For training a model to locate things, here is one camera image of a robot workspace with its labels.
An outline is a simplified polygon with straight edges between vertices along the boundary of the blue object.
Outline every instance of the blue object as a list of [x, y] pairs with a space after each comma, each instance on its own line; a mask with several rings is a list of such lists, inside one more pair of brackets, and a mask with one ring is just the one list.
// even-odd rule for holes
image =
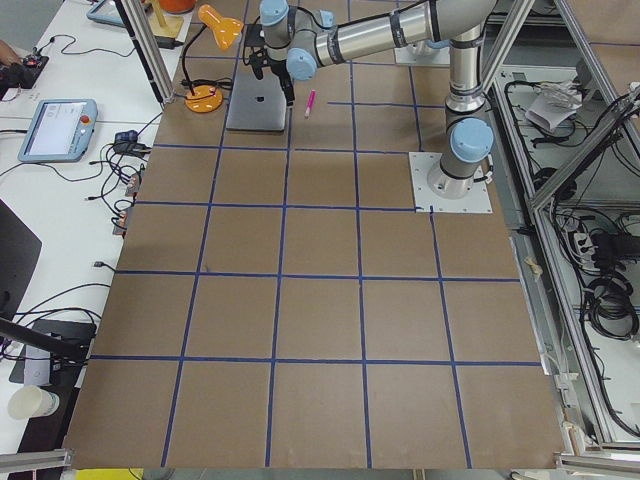
[[262, 0], [260, 2], [260, 19], [265, 27], [272, 27], [286, 18], [288, 13], [287, 0]]
[[433, 40], [427, 40], [427, 46], [429, 48], [433, 48], [434, 50], [442, 50], [443, 48], [447, 48], [451, 45], [449, 40], [440, 40], [439, 42], [434, 42]]
[[465, 118], [454, 126], [451, 151], [465, 163], [478, 163], [491, 151], [493, 130], [478, 118]]
[[333, 27], [336, 23], [336, 17], [329, 10], [320, 10], [320, 21], [325, 28]]
[[20, 147], [21, 162], [77, 162], [98, 117], [95, 100], [41, 100]]
[[311, 80], [316, 76], [318, 65], [313, 56], [302, 48], [292, 48], [287, 54], [287, 71], [294, 80]]

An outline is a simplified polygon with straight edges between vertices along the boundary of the pen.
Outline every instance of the pen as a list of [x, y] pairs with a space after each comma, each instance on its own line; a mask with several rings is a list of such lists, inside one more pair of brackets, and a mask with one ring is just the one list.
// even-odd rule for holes
[[307, 101], [307, 109], [304, 111], [304, 118], [309, 118], [309, 115], [311, 115], [311, 109], [313, 108], [313, 102], [315, 102], [315, 100], [316, 91], [311, 90], [311, 93], [309, 94], [309, 100]]

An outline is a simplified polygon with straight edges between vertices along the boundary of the lamp base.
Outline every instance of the lamp base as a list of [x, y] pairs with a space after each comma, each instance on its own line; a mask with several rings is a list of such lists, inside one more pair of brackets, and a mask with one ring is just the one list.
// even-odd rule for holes
[[195, 95], [187, 94], [184, 104], [189, 110], [196, 113], [209, 113], [220, 108], [224, 96], [219, 88], [209, 85], [199, 85], [193, 88]]

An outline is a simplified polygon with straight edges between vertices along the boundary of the white desk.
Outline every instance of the white desk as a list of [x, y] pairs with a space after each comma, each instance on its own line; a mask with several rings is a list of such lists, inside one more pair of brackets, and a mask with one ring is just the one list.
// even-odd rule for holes
[[[77, 39], [68, 52], [105, 48], [129, 53], [133, 46], [126, 30], [89, 20], [86, 17], [89, 7], [87, 2], [64, 2], [38, 46], [54, 35], [65, 34]], [[184, 15], [179, 40], [186, 37], [190, 19], [191, 13]], [[61, 50], [69, 42], [70, 38], [58, 37], [42, 51], [50, 60], [35, 88], [23, 90], [12, 102], [0, 103], [0, 117], [30, 119], [38, 102], [46, 98], [93, 98], [103, 122], [146, 123], [160, 111], [136, 52], [127, 58], [106, 52], [63, 55]], [[180, 52], [180, 48], [161, 50], [170, 76], [178, 66]]]
[[[131, 40], [126, 31], [92, 22], [86, 18], [90, 5], [78, 0], [66, 1], [42, 36], [40, 45], [56, 34], [77, 38], [70, 51], [106, 48], [129, 52]], [[184, 16], [185, 24], [179, 39], [186, 36], [191, 14]], [[98, 122], [87, 153], [78, 163], [59, 164], [56, 168], [70, 178], [84, 178], [99, 171], [98, 160], [103, 145], [113, 141], [116, 132], [140, 130], [160, 112], [160, 107], [137, 56], [121, 58], [108, 53], [62, 55], [60, 50], [69, 42], [57, 38], [43, 53], [49, 64], [36, 87], [25, 90], [14, 101], [0, 103], [0, 129], [26, 129], [41, 99], [93, 98], [98, 104]], [[178, 65], [180, 49], [162, 50], [170, 76]], [[13, 91], [7, 93], [10, 98]], [[160, 118], [142, 134], [140, 141], [152, 145]], [[23, 135], [0, 136], [0, 172], [17, 163]], [[139, 160], [131, 159], [137, 165]], [[0, 177], [0, 198], [31, 228], [42, 241], [42, 253], [32, 281], [22, 301], [26, 310], [62, 290], [84, 283], [111, 283], [112, 272], [95, 268], [93, 263], [104, 261], [112, 266], [118, 261], [122, 238], [112, 235], [112, 213], [100, 200], [84, 199], [100, 192], [110, 171], [95, 179], [69, 183], [53, 171], [41, 166], [24, 165]], [[124, 197], [120, 186], [110, 198], [113, 202]], [[108, 290], [90, 287], [74, 291], [47, 304], [46, 308], [82, 306], [102, 312]], [[76, 320], [71, 315], [67, 320]], [[26, 421], [16, 421], [7, 414], [6, 405], [20, 387], [8, 382], [13, 362], [0, 362], [0, 453], [15, 453]]]

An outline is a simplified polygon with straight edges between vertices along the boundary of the white cylinder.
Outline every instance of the white cylinder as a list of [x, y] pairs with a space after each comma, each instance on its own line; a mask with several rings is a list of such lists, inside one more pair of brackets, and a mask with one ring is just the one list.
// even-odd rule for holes
[[9, 400], [9, 416], [15, 420], [47, 417], [60, 406], [60, 397], [35, 385], [22, 387]]

